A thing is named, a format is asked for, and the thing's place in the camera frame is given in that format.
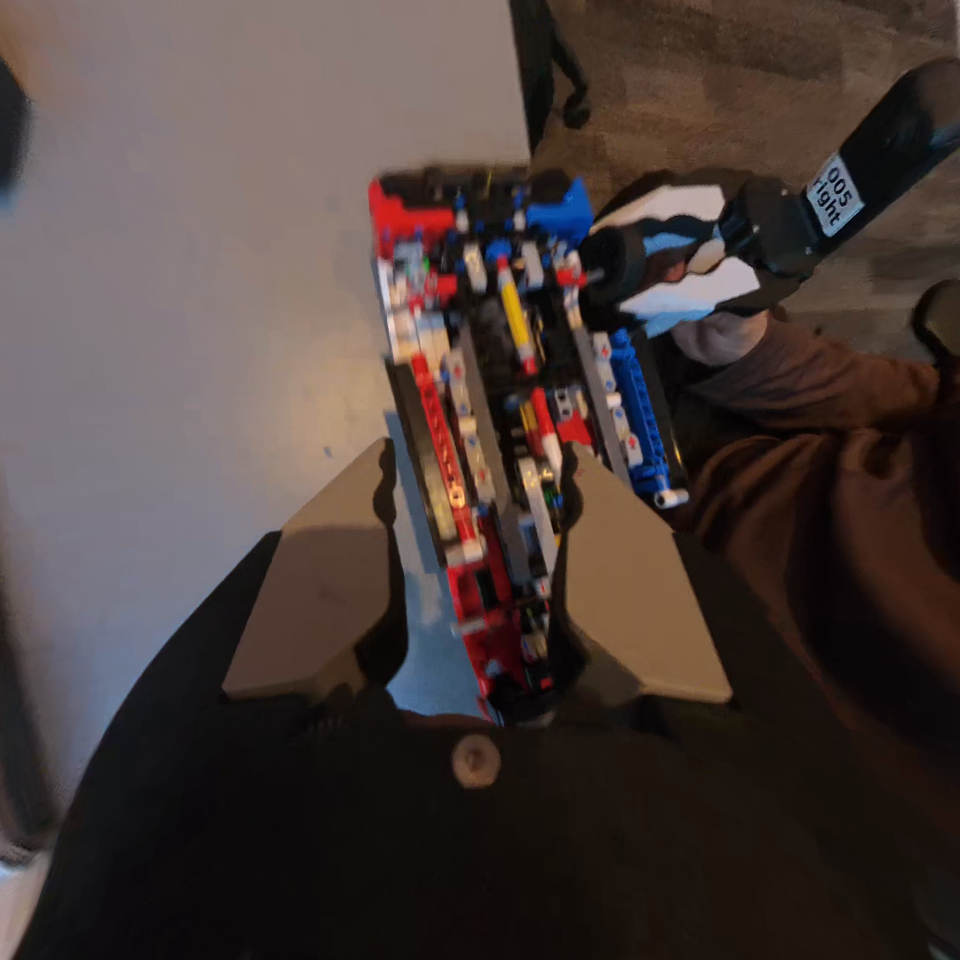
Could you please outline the person's dark brown clothing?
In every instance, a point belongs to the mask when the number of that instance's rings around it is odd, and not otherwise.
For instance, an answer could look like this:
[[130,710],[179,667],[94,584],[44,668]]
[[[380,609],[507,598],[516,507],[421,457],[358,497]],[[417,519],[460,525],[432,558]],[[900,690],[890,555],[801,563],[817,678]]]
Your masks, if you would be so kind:
[[690,499],[913,820],[921,915],[958,958],[958,282],[911,317],[924,362],[774,309],[669,334]]

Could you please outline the black toy car wheel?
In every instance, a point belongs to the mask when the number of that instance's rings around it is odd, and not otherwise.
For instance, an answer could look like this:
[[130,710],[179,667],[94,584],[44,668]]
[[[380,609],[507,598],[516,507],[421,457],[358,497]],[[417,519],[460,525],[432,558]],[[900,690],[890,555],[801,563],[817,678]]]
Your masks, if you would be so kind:
[[640,291],[647,253],[638,225],[608,225],[588,234],[579,257],[592,306],[616,306]]

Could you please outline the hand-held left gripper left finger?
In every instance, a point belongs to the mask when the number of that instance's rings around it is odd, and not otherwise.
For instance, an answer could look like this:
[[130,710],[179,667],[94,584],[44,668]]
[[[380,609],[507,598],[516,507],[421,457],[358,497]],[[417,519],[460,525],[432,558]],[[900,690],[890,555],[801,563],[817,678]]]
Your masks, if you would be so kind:
[[223,679],[232,702],[386,688],[409,649],[398,472],[378,438],[282,526]]

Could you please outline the black chair base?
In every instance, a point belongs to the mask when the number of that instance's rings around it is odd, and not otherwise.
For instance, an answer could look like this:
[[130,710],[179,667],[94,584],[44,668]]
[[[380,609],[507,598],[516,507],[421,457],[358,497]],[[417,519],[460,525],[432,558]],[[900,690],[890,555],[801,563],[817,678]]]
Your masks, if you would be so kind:
[[572,90],[561,108],[570,130],[580,130],[591,119],[590,85],[584,68],[547,1],[509,1],[530,155],[543,142],[554,107],[554,70]]

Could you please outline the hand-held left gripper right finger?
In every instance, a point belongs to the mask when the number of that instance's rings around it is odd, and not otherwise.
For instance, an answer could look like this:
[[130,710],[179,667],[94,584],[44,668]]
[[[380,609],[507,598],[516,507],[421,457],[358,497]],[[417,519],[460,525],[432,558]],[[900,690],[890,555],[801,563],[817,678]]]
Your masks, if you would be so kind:
[[583,660],[576,684],[603,706],[641,697],[725,706],[732,687],[669,524],[578,442],[563,450],[573,518],[556,573]]

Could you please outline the toy brick car chassis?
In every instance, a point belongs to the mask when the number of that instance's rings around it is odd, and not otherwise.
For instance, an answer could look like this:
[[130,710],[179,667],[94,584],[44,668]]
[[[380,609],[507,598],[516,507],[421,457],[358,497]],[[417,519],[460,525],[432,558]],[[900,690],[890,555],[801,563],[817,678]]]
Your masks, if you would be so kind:
[[592,332],[580,177],[391,172],[367,187],[385,360],[486,718],[556,710],[548,635],[566,445],[660,510],[689,499],[659,384],[622,330]]

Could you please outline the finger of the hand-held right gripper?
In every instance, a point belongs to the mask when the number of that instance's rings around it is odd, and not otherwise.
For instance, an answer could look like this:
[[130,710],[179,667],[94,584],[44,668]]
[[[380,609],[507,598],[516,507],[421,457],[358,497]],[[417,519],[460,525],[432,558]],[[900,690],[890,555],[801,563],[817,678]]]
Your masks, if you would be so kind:
[[646,259],[682,252],[688,259],[723,259],[730,252],[719,221],[727,207],[715,183],[654,188],[603,214],[586,237],[588,259]]
[[641,329],[648,338],[655,338],[681,323],[701,321],[720,306],[762,289],[757,272],[738,258],[724,258],[707,273],[685,273],[679,280],[643,286],[650,264],[650,258],[632,256],[613,273],[610,290],[617,296],[610,315],[611,335]]

